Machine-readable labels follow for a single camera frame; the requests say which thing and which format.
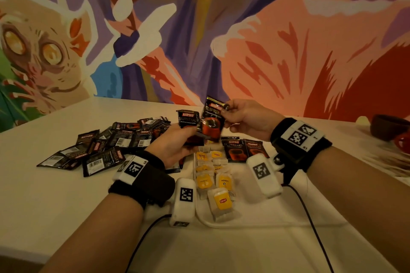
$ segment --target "yellow eye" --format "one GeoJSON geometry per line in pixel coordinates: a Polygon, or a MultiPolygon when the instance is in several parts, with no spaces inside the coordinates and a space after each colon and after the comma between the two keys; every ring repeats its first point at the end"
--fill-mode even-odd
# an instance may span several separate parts
{"type": "Polygon", "coordinates": [[[23,40],[21,40],[15,32],[7,30],[4,32],[3,37],[9,49],[14,53],[18,55],[23,55],[26,53],[26,47],[23,40]]]}
{"type": "Polygon", "coordinates": [[[42,51],[44,59],[50,65],[58,65],[63,59],[63,55],[59,47],[57,47],[53,43],[44,44],[42,47],[42,51]]]}

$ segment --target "yellow tea tag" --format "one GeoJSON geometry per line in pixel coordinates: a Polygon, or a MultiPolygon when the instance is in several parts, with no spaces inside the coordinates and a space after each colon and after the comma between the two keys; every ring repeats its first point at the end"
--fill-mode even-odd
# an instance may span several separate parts
{"type": "Polygon", "coordinates": [[[219,209],[232,208],[232,201],[230,200],[229,194],[227,192],[215,195],[214,199],[219,209]]]}
{"type": "Polygon", "coordinates": [[[218,188],[227,188],[228,191],[232,191],[232,178],[228,175],[219,175],[217,186],[218,188]]]}
{"type": "Polygon", "coordinates": [[[211,154],[211,156],[212,156],[213,158],[223,157],[222,152],[220,152],[220,151],[213,151],[212,154],[211,154]]]}
{"type": "Polygon", "coordinates": [[[198,176],[196,178],[196,182],[198,184],[198,188],[200,189],[206,189],[212,186],[212,179],[208,174],[198,176]]]}
{"type": "Polygon", "coordinates": [[[208,156],[204,152],[197,152],[196,153],[196,159],[201,160],[201,161],[208,161],[208,156]]]}
{"type": "Polygon", "coordinates": [[[198,167],[196,168],[196,171],[197,171],[197,172],[211,171],[211,170],[212,170],[212,168],[211,168],[210,166],[208,166],[208,165],[201,165],[201,166],[198,166],[198,167]]]}

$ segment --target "person's left hand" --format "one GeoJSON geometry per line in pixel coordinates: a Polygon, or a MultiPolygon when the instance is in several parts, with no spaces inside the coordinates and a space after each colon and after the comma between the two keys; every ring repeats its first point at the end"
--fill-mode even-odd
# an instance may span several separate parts
{"type": "Polygon", "coordinates": [[[180,128],[177,124],[173,124],[145,151],[159,157],[164,162],[165,168],[171,167],[183,157],[197,151],[197,147],[183,146],[188,137],[195,135],[195,132],[196,127],[180,128]]]}

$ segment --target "wrist-mounted device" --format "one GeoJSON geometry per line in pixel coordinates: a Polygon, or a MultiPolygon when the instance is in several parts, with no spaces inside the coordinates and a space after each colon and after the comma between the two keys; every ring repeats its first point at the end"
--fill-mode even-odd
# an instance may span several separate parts
{"type": "Polygon", "coordinates": [[[282,120],[272,132],[271,143],[278,155],[274,162],[284,164],[284,184],[289,184],[298,169],[307,172],[315,157],[332,143],[324,133],[293,118],[282,120]]]}
{"type": "Polygon", "coordinates": [[[175,190],[175,180],[165,173],[164,163],[147,151],[127,157],[112,179],[108,193],[129,196],[144,209],[147,202],[163,206],[175,190]]]}

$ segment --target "mural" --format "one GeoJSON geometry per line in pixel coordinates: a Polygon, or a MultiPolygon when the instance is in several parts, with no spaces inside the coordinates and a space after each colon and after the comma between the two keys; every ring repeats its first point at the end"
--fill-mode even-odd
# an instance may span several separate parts
{"type": "Polygon", "coordinates": [[[410,116],[410,0],[0,0],[0,131],[93,95],[410,116]]]}

